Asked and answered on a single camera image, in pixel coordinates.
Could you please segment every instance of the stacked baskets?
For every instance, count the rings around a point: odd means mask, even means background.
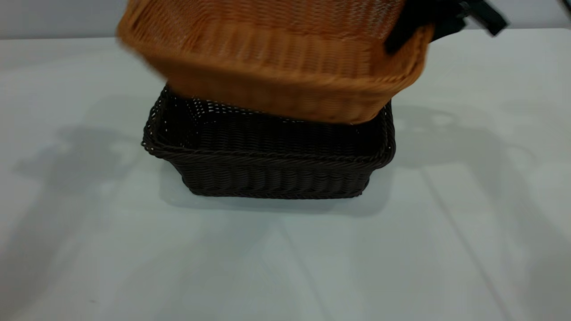
[[[118,35],[168,79],[143,146],[198,195],[358,196],[395,154],[391,98],[437,2],[130,0]]]

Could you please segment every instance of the woven pattern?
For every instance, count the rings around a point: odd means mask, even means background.
[[[184,97],[289,118],[371,120],[422,72],[432,26],[394,55],[404,0],[130,0],[118,27]]]
[[[142,145],[197,195],[350,198],[392,160],[394,134],[390,103],[365,124],[332,125],[184,99],[166,87]]]

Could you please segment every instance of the dark brown wicker basket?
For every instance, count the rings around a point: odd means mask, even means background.
[[[197,195],[350,198],[392,160],[395,129],[390,102],[370,122],[332,125],[184,99],[165,87],[142,145]]]

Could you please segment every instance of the basket rim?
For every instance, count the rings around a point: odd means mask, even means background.
[[[410,82],[411,76],[419,74],[424,68],[428,44],[432,40],[434,24],[419,27],[409,42],[414,42],[417,49],[410,57],[405,71],[400,75],[386,77],[342,78],[327,74],[303,73],[273,68],[270,66],[256,66],[242,61],[233,61],[200,53],[184,53],[168,47],[156,47],[151,43],[138,40],[132,32],[140,13],[150,1],[142,1],[133,10],[125,12],[116,30],[120,42],[128,49],[135,51],[143,57],[154,57],[168,61],[177,61],[191,65],[194,68],[216,73],[227,73],[241,77],[255,78],[272,85],[303,86],[308,89],[327,89],[335,91],[361,91],[363,94],[375,95],[379,91],[401,89]]]
[[[164,106],[168,103],[169,94],[168,87],[161,92],[159,99],[163,99],[164,103],[149,112],[149,118],[144,127],[143,141],[141,145],[158,158],[168,161],[193,161],[201,163],[220,163],[221,158],[231,158],[232,162],[228,166],[259,165],[259,166],[287,166],[287,167],[312,167],[312,168],[332,168],[340,170],[359,170],[372,171],[383,167],[388,162],[385,159],[386,153],[395,154],[394,137],[388,138],[388,143],[384,149],[381,149],[371,156],[330,156],[330,155],[308,155],[308,154],[282,154],[282,153],[261,153],[257,151],[222,151],[222,150],[206,150],[206,149],[190,149],[187,147],[178,147],[165,143],[158,133],[157,126],[162,119]],[[389,101],[383,109],[388,108],[391,113],[391,102]],[[384,122],[386,126],[393,127],[392,122]]]

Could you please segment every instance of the basket bottom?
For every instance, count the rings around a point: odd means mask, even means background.
[[[363,193],[372,172],[330,172],[284,168],[175,168],[195,195],[271,199],[339,199]]]
[[[288,193],[288,192],[245,192],[245,191],[206,191],[206,190],[198,190],[189,186],[185,181],[184,178],[182,182],[188,187],[188,189],[194,194],[198,196],[211,196],[211,197],[247,197],[247,198],[269,198],[269,199],[341,199],[341,198],[354,198],[360,196],[367,185],[369,185],[369,180],[365,183],[365,187],[357,192],[351,194],[345,193],[338,193],[338,194],[331,194],[331,193],[316,193],[316,192],[299,192],[295,193]]]

